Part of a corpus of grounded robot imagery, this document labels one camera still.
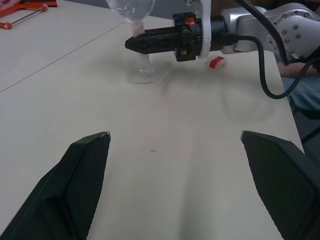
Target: blue jeans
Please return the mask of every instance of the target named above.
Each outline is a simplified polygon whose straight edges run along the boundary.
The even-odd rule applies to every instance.
[[[280,62],[280,57],[278,55],[274,56],[276,61]],[[295,79],[295,77],[282,77],[284,89],[287,90]],[[305,76],[302,78],[288,98],[294,108],[320,111],[320,76]]]

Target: metal rod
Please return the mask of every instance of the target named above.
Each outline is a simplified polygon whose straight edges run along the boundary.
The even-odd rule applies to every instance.
[[[41,7],[41,8],[39,8],[38,10],[36,10],[36,11],[34,11],[34,12],[32,12],[32,13],[28,14],[27,16],[24,16],[24,17],[22,17],[22,18],[20,18],[20,19],[18,19],[18,20],[16,20],[16,21],[14,21],[14,22],[12,23],[12,25],[13,25],[13,24],[16,24],[17,22],[20,22],[20,21],[21,21],[21,20],[23,20],[23,19],[26,19],[26,18],[28,18],[28,17],[30,17],[30,16],[32,16],[32,15],[34,15],[34,14],[36,14],[36,13],[39,13],[39,12],[42,12],[42,7]]]

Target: glass stem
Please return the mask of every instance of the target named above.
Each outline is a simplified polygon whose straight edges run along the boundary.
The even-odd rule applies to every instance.
[[[133,37],[137,37],[145,32],[144,22],[136,21],[131,23]],[[149,54],[138,53],[141,62],[141,68],[151,67]]]

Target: person's arm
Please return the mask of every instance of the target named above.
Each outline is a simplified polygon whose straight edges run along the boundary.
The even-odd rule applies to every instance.
[[[296,77],[301,69],[304,67],[305,63],[302,62],[297,62],[297,63],[292,63],[288,66],[283,65],[281,62],[277,63],[279,72],[281,77]],[[307,77],[312,77],[312,76],[318,76],[317,70],[315,70],[312,66],[308,68],[306,71],[305,75]]]

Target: floor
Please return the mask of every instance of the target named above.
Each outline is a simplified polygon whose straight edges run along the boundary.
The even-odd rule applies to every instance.
[[[71,2],[88,4],[102,8],[108,8],[106,0],[68,0]],[[174,13],[190,12],[185,0],[156,0],[151,16],[171,19]],[[320,120],[309,120],[301,113],[294,115],[295,123],[301,138],[320,127]],[[320,135],[307,142],[303,147],[305,154],[312,159],[320,159]]]

